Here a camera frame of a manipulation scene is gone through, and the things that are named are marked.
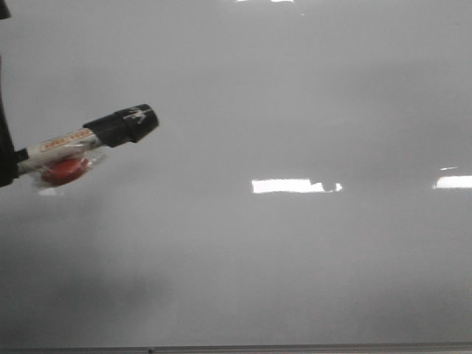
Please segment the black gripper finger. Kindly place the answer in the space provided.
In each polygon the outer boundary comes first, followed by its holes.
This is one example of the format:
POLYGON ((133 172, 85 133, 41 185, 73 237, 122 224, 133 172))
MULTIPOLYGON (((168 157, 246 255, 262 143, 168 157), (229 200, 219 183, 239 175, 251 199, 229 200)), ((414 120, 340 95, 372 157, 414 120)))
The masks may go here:
POLYGON ((6 187, 18 178, 18 162, 4 111, 3 97, 0 101, 1 129, 1 187, 6 187))

